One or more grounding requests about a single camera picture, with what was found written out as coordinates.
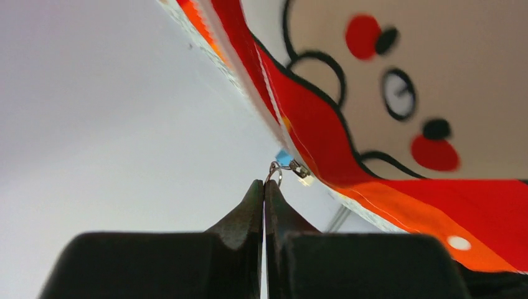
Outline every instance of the red cheek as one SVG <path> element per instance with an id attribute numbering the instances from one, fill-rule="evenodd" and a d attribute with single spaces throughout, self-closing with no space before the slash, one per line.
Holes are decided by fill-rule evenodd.
<path id="1" fill-rule="evenodd" d="M 445 140 L 428 140 L 420 134 L 411 145 L 411 154 L 418 164 L 428 169 L 455 171 L 460 167 L 458 153 Z"/>
<path id="2" fill-rule="evenodd" d="M 380 34 L 381 28 L 374 17 L 358 14 L 348 24 L 345 40 L 355 58 L 370 60 L 376 53 L 375 44 Z"/>

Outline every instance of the cartoon face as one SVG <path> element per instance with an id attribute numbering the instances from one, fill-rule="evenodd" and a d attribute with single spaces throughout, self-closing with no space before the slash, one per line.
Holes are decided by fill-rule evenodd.
<path id="1" fill-rule="evenodd" d="M 528 2 L 290 0 L 287 66 L 386 179 L 528 178 Z"/>

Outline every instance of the orange fabric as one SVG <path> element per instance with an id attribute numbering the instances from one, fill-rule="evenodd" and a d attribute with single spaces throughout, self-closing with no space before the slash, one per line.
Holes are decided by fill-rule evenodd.
<path id="1" fill-rule="evenodd" d="M 454 259 L 463 260 L 466 267 L 472 270 L 494 271 L 503 269 L 516 271 L 512 265 L 463 229 L 444 212 L 414 197 L 377 182 L 363 183 L 336 191 L 355 199 L 366 209 L 380 215 L 403 230 L 436 237 L 449 250 Z M 451 236 L 466 239 L 471 244 L 471 248 L 469 250 L 453 248 L 448 242 L 448 238 Z"/>
<path id="2" fill-rule="evenodd" d="M 222 59 L 222 61 L 226 62 L 226 59 L 220 52 L 220 49 L 218 45 L 214 42 L 211 33 L 209 32 L 207 26 L 204 24 L 204 21 L 202 20 L 202 17 L 200 17 L 200 14 L 196 7 L 194 6 L 192 1 L 187 1 L 180 3 L 180 6 L 185 12 L 185 15 L 187 18 L 189 18 L 189 21 L 191 24 L 198 30 L 200 35 L 207 41 L 207 43 L 211 46 L 211 48 L 215 51 L 215 53 Z"/>

